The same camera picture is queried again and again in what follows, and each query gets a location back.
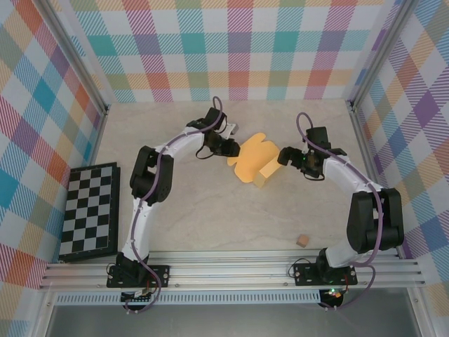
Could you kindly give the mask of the yellow paper box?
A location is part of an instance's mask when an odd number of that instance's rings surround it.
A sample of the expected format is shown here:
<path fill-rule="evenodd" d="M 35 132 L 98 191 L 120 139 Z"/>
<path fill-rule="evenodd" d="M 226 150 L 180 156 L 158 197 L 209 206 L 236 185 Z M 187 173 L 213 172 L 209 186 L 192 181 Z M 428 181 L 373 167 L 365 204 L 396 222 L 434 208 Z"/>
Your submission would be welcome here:
<path fill-rule="evenodd" d="M 274 142 L 266 140 L 264 133 L 256 133 L 242 144 L 238 157 L 227 159 L 227 165 L 234 167 L 241 182 L 262 188 L 281 168 L 279 154 L 280 149 Z"/>

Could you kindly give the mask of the small circuit board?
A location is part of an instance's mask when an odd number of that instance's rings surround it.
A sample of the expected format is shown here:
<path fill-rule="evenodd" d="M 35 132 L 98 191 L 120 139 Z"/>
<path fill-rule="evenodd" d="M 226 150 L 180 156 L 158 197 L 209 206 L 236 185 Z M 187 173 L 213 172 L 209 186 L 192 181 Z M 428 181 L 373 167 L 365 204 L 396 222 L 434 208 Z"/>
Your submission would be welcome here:
<path fill-rule="evenodd" d="M 332 300 L 342 300 L 345 293 L 346 293 L 345 289 L 336 289 L 336 288 L 325 289 L 320 292 L 321 301 L 326 302 Z"/>
<path fill-rule="evenodd" d="M 121 293 L 120 301 L 122 303 L 148 303 L 152 300 L 153 293 L 146 290 L 124 291 Z"/>

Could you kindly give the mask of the black grey chessboard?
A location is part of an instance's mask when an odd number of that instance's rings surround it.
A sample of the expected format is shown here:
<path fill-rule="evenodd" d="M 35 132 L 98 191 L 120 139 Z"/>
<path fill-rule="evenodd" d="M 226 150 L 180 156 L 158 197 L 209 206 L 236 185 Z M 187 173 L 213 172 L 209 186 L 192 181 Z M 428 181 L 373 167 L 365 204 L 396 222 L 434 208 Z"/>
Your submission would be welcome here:
<path fill-rule="evenodd" d="M 117 254 L 120 176 L 116 162 L 70 171 L 59 261 Z"/>

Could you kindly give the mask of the aluminium corner post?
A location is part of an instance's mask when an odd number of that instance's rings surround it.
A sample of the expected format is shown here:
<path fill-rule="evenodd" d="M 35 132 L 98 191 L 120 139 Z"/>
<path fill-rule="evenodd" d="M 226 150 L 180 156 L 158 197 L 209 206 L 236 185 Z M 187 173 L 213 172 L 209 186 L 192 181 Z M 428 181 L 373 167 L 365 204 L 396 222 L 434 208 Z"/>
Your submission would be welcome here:
<path fill-rule="evenodd" d="M 60 45 L 62 52 L 65 54 L 70 65 L 73 66 L 75 72 L 84 85 L 86 92 L 94 102 L 94 105 L 99 109 L 101 115 L 107 115 L 108 104 L 100 95 L 100 91 L 92 80 L 81 56 L 79 55 L 75 45 L 72 42 L 69 34 L 66 32 L 64 25 L 61 23 L 56 11 L 51 6 L 49 0 L 32 0 L 45 22 L 50 27 L 51 32 Z"/>
<path fill-rule="evenodd" d="M 381 28 L 376 40 L 373 43 L 374 51 L 370 51 L 367 57 L 366 65 L 359 73 L 358 79 L 354 84 L 352 92 L 349 94 L 347 102 L 353 111 L 361 105 L 363 99 L 373 85 L 375 77 L 380 72 L 380 68 L 390 55 L 396 41 L 403 31 L 409 17 L 417 7 L 420 0 L 400 0 L 391 9 L 395 9 L 394 15 L 390 13 L 386 17 L 384 24 L 387 28 Z"/>

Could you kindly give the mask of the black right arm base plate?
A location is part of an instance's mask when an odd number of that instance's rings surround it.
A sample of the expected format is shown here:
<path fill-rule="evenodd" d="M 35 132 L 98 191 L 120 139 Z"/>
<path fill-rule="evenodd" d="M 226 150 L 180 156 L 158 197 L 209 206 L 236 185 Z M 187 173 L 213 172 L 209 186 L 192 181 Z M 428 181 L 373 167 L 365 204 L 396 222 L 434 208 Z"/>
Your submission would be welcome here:
<path fill-rule="evenodd" d="M 327 268 L 323 272 L 316 263 L 294 264 L 296 286 L 346 286 L 357 285 L 353 267 Z"/>

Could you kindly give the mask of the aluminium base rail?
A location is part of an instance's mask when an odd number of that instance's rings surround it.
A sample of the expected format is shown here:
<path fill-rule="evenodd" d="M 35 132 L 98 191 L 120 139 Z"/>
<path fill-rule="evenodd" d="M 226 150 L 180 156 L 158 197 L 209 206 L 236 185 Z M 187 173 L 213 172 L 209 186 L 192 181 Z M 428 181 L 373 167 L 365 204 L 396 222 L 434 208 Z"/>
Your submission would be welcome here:
<path fill-rule="evenodd" d="M 155 251 L 150 265 L 169 265 L 169 291 L 180 290 L 256 290 L 292 289 L 295 282 L 291 265 L 296 261 L 313 262 L 316 250 L 268 251 Z M 55 263 L 46 268 L 41 281 L 42 291 L 104 291 L 107 268 L 112 257 L 84 263 Z M 380 252 L 373 261 L 375 272 L 356 269 L 362 289 L 374 279 L 379 289 L 422 287 L 424 273 L 416 260 L 400 258 L 394 249 Z"/>

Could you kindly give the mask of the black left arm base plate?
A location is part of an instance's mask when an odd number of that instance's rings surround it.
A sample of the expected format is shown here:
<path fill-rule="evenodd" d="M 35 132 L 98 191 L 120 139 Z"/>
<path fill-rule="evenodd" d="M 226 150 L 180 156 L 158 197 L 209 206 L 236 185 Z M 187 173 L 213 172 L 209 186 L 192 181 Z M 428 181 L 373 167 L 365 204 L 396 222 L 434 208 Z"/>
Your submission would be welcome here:
<path fill-rule="evenodd" d="M 168 265 L 151 265 L 150 268 L 160 279 L 161 287 L 168 286 L 170 267 Z M 155 288 L 156 277 L 139 264 L 133 267 L 124 267 L 117 264 L 107 266 L 107 288 Z"/>

